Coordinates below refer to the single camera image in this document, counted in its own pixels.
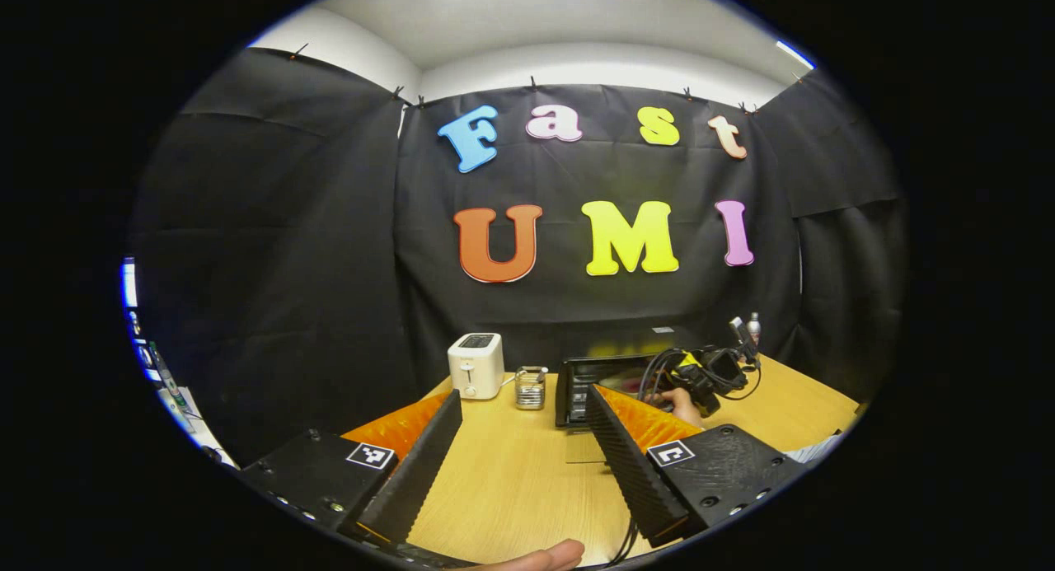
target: human hand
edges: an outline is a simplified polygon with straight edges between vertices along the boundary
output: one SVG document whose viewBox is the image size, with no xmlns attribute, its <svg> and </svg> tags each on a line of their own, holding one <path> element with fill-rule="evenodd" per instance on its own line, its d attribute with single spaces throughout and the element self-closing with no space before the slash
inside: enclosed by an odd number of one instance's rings
<svg viewBox="0 0 1055 571">
<path fill-rule="evenodd" d="M 674 411 L 671 412 L 672 415 L 689 424 L 696 425 L 699 429 L 704 427 L 704 417 L 699 416 L 699 408 L 696 408 L 696 405 L 692 403 L 692 397 L 689 395 L 689 391 L 684 387 L 675 387 L 674 389 L 668 392 L 661 392 L 657 395 L 649 395 L 646 397 L 646 401 L 651 403 L 653 406 L 659 404 L 664 400 L 669 400 L 674 403 Z"/>
<path fill-rule="evenodd" d="M 582 563 L 586 546 L 578 540 L 563 540 L 546 550 L 537 550 L 502 563 L 478 565 L 463 569 L 476 571 L 568 571 Z"/>
</svg>

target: wooden table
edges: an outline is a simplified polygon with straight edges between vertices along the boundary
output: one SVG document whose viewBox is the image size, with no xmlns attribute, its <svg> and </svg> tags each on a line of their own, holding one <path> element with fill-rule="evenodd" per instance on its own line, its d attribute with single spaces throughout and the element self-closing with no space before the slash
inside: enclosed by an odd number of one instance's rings
<svg viewBox="0 0 1055 571">
<path fill-rule="evenodd" d="M 747 400 L 720 398 L 722 408 L 705 427 L 735 424 L 785 452 L 846 430 L 855 418 L 857 402 L 794 369 L 762 357 L 762 374 Z M 749 392 L 756 376 L 732 396 Z M 546 376 L 541 411 L 517 410 L 513 385 L 491 400 L 462 400 L 461 429 L 407 541 L 496 563 L 575 538 L 586 545 L 582 566 L 608 563 L 630 512 L 600 448 L 591 435 L 569 436 L 554 425 L 556 374 Z M 450 378 L 425 397 L 448 389 Z M 651 550 L 638 535 L 631 556 Z"/>
</svg>

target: black curtain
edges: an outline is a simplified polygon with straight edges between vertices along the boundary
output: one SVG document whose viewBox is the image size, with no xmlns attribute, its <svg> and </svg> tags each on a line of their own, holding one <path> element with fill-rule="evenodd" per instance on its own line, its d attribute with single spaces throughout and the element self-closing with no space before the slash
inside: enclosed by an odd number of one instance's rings
<svg viewBox="0 0 1055 571">
<path fill-rule="evenodd" d="M 778 157 L 802 248 L 799 321 L 780 355 L 870 400 L 894 364 L 908 273 L 907 204 L 889 152 L 823 70 L 755 117 Z"/>
<path fill-rule="evenodd" d="M 399 320 L 401 101 L 246 50 L 186 104 L 132 221 L 139 316 L 235 461 L 419 397 Z"/>
<path fill-rule="evenodd" d="M 479 106 L 498 111 L 497 157 L 468 173 L 437 131 Z M 578 112 L 576 142 L 529 136 L 532 109 L 568 106 Z M 665 108 L 680 140 L 648 145 L 638 132 L 637 110 Z M 740 129 L 748 150 L 729 156 L 707 121 L 722 115 Z M 781 184 L 779 157 L 769 150 L 754 116 L 702 99 L 653 90 L 557 85 L 486 91 L 408 109 L 400 142 L 396 193 L 396 252 L 404 285 L 408 335 L 419 379 L 447 375 L 446 348 L 467 331 L 503 335 L 507 368 L 559 365 L 564 339 L 583 331 L 633 324 L 679 325 L 699 342 L 732 343 L 727 322 L 759 311 L 762 349 L 772 353 L 798 321 L 799 249 L 791 211 Z M 754 253 L 750 266 L 725 263 L 726 232 L 714 204 L 738 201 Z M 584 203 L 609 201 L 633 224 L 646 201 L 671 207 L 668 217 L 675 272 L 640 267 L 591 277 L 590 218 Z M 537 261 L 513 283 L 486 284 L 467 277 L 459 263 L 455 213 L 490 208 L 491 255 L 514 252 L 513 223 L 505 210 L 532 204 L 537 222 Z"/>
</svg>

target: toaster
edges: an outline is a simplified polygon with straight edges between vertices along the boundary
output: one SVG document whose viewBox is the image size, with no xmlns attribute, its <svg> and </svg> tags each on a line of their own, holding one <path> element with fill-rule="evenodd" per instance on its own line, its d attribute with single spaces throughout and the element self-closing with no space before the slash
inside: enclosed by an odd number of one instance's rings
<svg viewBox="0 0 1055 571">
<path fill-rule="evenodd" d="M 447 349 L 450 383 L 462 398 L 490 400 L 498 395 L 505 375 L 502 336 L 471 332 Z"/>
</svg>

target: white wall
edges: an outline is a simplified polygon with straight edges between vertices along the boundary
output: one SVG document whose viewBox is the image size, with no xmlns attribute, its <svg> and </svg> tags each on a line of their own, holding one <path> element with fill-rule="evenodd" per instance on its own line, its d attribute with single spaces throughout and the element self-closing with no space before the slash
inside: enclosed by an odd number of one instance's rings
<svg viewBox="0 0 1055 571">
<path fill-rule="evenodd" d="M 356 23 L 326 11 L 308 7 L 271 27 L 250 47 L 296 52 L 305 43 L 304 56 L 329 62 L 395 91 L 400 97 L 418 99 L 421 70 L 399 50 Z"/>
<path fill-rule="evenodd" d="M 757 73 L 689 53 L 636 44 L 559 43 L 491 52 L 426 71 L 426 100 L 472 91 L 538 84 L 614 84 L 684 93 L 760 108 L 785 87 Z"/>
</svg>

